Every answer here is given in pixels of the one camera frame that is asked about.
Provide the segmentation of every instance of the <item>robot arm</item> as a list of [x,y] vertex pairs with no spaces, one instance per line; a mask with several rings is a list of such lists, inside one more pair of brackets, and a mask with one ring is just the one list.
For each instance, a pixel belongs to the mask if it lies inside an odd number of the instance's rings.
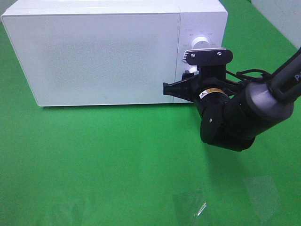
[[[301,49],[273,74],[230,73],[226,64],[232,59],[232,52],[224,48],[187,50],[183,60],[196,65],[199,74],[187,72],[179,82],[164,83],[163,92],[196,104],[203,142],[242,151],[257,135],[292,115],[293,102],[301,96]],[[248,72],[261,72],[262,78],[244,75]],[[241,82],[227,80],[226,73]]]

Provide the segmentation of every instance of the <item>green tabletop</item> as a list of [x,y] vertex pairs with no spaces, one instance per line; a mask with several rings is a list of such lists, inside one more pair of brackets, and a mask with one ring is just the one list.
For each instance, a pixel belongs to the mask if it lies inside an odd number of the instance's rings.
[[[222,3],[230,71],[295,53],[250,2]],[[237,153],[201,142],[193,104],[38,107],[0,25],[0,225],[301,225],[300,112]]]

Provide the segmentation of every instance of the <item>black cable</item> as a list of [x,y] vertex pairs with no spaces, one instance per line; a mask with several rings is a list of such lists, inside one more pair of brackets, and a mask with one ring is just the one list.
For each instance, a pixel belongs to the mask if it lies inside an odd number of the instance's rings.
[[[262,78],[245,75],[247,73],[252,73],[252,72],[261,73]],[[260,70],[260,69],[250,69],[250,70],[246,70],[246,71],[242,71],[242,72],[236,72],[236,74],[226,70],[226,73],[230,74],[230,75],[234,76],[235,78],[238,78],[242,81],[248,80],[248,81],[265,82],[265,81],[270,80],[272,78],[272,76],[269,72],[264,71],[264,70]]]

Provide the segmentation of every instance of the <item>microwave dial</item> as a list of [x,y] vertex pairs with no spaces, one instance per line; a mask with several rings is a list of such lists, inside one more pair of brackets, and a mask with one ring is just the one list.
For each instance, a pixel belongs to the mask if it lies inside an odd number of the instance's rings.
[[191,49],[198,48],[209,48],[210,47],[210,39],[205,35],[200,35],[195,37],[191,42]]

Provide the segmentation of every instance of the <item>green surface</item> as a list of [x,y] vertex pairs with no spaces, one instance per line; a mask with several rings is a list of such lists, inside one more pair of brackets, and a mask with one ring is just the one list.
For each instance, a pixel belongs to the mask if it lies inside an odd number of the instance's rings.
[[[222,2],[229,70],[296,51],[248,1]],[[193,104],[42,108],[0,25],[0,108],[1,226],[301,225],[300,99],[241,153],[201,142]]]

